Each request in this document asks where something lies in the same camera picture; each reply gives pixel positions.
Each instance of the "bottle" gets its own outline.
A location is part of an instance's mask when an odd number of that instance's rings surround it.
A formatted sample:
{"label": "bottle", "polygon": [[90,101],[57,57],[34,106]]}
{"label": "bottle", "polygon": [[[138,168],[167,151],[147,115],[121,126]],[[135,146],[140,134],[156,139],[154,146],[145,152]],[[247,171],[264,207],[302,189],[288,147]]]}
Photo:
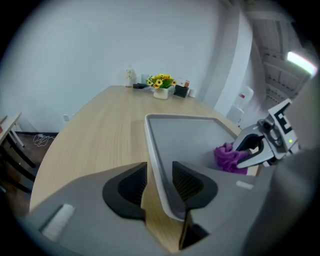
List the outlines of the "bottle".
{"label": "bottle", "polygon": [[132,87],[135,77],[135,71],[131,68],[131,65],[129,65],[125,71],[125,87]]}
{"label": "bottle", "polygon": [[234,105],[242,110],[246,108],[254,95],[254,91],[249,86],[243,86],[235,99]]}

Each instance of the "floor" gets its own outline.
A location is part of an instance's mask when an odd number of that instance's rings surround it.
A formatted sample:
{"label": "floor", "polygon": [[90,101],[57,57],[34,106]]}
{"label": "floor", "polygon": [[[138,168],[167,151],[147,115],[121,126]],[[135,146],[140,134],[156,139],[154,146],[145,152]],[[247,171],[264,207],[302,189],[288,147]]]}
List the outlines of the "floor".
{"label": "floor", "polygon": [[[37,170],[45,157],[47,150],[49,149],[53,139],[50,138],[48,143],[45,146],[37,146],[34,144],[34,135],[18,135],[21,141],[24,144],[23,151],[29,157],[31,161],[33,161],[37,167],[32,169],[29,165],[27,165],[18,154],[10,148],[10,145],[7,141],[3,142],[4,148],[11,155],[13,159],[15,159],[18,163],[20,163],[25,169],[30,171],[32,174],[36,175]],[[27,188],[32,188],[33,182],[23,175],[20,172],[16,171],[11,165],[8,163],[5,164],[5,171],[17,182],[21,183]],[[6,190],[6,198],[8,200],[9,205],[11,206],[13,214],[19,217],[24,217],[29,212],[30,198],[31,194],[25,193],[20,189],[17,189],[15,186],[11,185],[9,182],[5,180],[0,180],[0,186]]]}

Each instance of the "wall outlet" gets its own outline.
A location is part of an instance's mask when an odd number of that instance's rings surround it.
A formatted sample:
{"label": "wall outlet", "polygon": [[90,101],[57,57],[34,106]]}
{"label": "wall outlet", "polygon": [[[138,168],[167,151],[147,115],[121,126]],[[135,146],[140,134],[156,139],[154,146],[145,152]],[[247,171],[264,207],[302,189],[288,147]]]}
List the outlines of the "wall outlet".
{"label": "wall outlet", "polygon": [[63,119],[64,119],[64,121],[69,121],[69,116],[67,114],[64,114]]}

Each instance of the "small container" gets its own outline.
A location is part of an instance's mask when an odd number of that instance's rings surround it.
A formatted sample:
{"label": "small container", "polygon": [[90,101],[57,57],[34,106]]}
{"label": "small container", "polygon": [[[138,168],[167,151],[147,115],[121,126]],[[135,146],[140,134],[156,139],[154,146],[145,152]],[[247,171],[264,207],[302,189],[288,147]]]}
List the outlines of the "small container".
{"label": "small container", "polygon": [[196,93],[197,93],[196,90],[189,88],[189,92],[188,92],[188,96],[189,97],[195,98],[196,97]]}
{"label": "small container", "polygon": [[188,93],[188,89],[189,89],[188,87],[182,87],[180,85],[176,85],[174,95],[185,98]]}
{"label": "small container", "polygon": [[155,91],[153,92],[153,97],[160,100],[166,100],[168,99],[168,92],[169,92],[168,88],[155,89]]}
{"label": "small container", "polygon": [[146,85],[149,77],[150,77],[150,75],[148,75],[148,74],[142,74],[141,75],[141,84]]}
{"label": "small container", "polygon": [[176,84],[181,87],[189,87],[190,82],[184,78],[176,79]]}
{"label": "small container", "polygon": [[254,91],[249,86],[244,86],[240,89],[238,96],[235,99],[234,105],[242,110],[246,108],[249,101],[252,99]]}

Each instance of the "ceiling light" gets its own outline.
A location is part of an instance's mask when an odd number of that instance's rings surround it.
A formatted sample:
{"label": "ceiling light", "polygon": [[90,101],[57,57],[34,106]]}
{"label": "ceiling light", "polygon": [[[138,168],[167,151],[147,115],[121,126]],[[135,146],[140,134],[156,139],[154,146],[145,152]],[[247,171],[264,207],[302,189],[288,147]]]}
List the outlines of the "ceiling light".
{"label": "ceiling light", "polygon": [[287,60],[298,65],[300,68],[310,73],[311,77],[314,77],[318,71],[318,68],[314,64],[312,64],[309,60],[296,54],[293,51],[288,52]]}

